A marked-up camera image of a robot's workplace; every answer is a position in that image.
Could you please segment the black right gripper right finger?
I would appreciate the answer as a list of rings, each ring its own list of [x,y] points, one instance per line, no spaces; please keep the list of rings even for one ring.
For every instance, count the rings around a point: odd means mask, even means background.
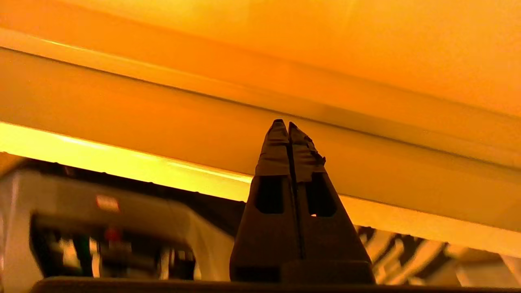
[[[288,282],[374,284],[372,262],[324,167],[312,139],[289,124],[299,260],[288,263]]]

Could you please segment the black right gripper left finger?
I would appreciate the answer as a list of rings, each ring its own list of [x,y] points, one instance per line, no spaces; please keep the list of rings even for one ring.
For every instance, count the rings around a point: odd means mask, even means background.
[[[301,256],[283,119],[268,129],[230,257],[233,282],[279,282],[285,263]]]

